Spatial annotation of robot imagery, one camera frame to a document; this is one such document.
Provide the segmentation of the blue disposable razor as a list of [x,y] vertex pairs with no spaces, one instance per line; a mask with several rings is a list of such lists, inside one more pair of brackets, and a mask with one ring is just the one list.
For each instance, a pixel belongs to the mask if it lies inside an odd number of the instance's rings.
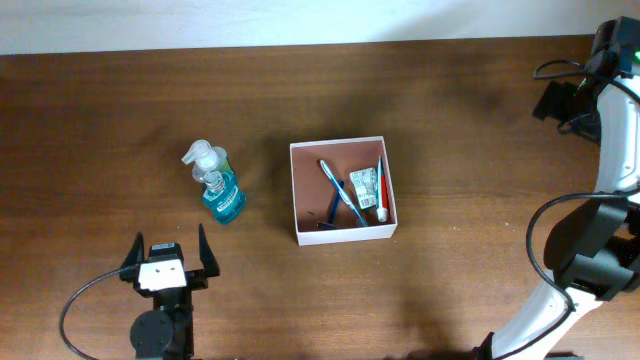
[[331,200],[331,204],[329,207],[328,218],[326,221],[320,221],[317,223],[317,228],[319,230],[336,230],[337,226],[335,225],[335,218],[337,215],[337,211],[340,205],[342,198],[338,190],[334,191],[334,196]]

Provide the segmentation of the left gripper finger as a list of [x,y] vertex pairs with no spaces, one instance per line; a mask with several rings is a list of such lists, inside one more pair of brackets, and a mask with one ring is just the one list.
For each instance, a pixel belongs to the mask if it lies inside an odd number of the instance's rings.
[[203,265],[203,270],[208,278],[220,275],[220,267],[217,259],[208,243],[203,224],[198,227],[199,236],[199,258]]
[[119,278],[121,281],[136,281],[138,278],[138,267],[144,261],[144,238],[138,232],[133,244],[120,266]]

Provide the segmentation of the blue white toothbrush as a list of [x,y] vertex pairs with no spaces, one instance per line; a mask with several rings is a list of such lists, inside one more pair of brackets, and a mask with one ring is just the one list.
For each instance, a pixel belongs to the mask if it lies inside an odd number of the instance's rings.
[[349,195],[345,192],[345,190],[339,185],[338,180],[336,179],[335,175],[333,174],[333,172],[331,171],[331,168],[329,167],[329,165],[327,164],[327,162],[325,160],[320,160],[319,161],[319,165],[322,169],[322,171],[324,172],[324,174],[326,175],[326,177],[331,181],[331,183],[334,185],[335,189],[338,192],[339,197],[341,198],[341,200],[346,204],[346,206],[355,214],[356,216],[356,220],[357,220],[357,224],[359,227],[367,227],[368,223],[366,222],[365,218],[360,214],[360,212],[358,211],[358,209],[356,208],[355,204],[353,203],[353,201],[351,200],[351,198],[349,197]]

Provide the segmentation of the clear pump soap bottle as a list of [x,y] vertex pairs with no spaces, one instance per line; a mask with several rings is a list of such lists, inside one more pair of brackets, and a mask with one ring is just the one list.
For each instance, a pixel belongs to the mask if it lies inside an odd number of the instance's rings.
[[193,165],[192,177],[198,183],[204,183],[204,176],[212,171],[234,173],[226,150],[203,139],[193,142],[181,161]]

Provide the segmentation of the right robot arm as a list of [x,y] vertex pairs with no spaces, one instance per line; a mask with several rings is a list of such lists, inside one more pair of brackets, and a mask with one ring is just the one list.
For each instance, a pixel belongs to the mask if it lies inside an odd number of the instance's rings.
[[518,314],[487,335],[476,359],[553,359],[554,346],[587,313],[639,287],[639,22],[602,23],[585,63],[534,77],[548,86],[534,117],[599,146],[594,191],[552,199],[525,235],[541,281]]

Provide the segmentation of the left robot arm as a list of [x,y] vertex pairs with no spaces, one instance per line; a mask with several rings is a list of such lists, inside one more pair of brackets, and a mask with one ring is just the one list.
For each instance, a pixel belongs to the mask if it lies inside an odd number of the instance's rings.
[[187,270],[178,243],[156,244],[144,250],[137,234],[120,269],[121,281],[153,301],[152,309],[139,315],[130,328],[130,342],[137,359],[182,360],[194,356],[194,306],[192,293],[208,287],[220,267],[203,226],[198,227],[200,269]]

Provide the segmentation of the toothpaste tube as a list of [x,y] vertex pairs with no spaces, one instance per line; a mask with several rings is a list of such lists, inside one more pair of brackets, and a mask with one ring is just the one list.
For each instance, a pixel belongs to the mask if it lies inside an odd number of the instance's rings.
[[377,207],[376,214],[380,223],[388,220],[388,195],[382,157],[377,164]]

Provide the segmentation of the blue mouthwash bottle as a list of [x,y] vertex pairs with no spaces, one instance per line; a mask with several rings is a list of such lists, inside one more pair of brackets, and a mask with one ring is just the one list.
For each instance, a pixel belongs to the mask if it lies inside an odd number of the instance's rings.
[[243,211],[247,201],[238,187],[236,176],[226,171],[211,171],[205,174],[204,184],[204,205],[217,222],[223,225],[231,223]]

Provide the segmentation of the green Dettol soap bar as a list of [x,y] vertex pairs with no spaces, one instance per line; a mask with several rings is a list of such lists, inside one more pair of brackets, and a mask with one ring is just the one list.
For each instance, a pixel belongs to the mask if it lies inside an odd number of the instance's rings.
[[370,167],[350,173],[350,180],[354,187],[358,205],[362,210],[376,207],[377,200],[377,171]]

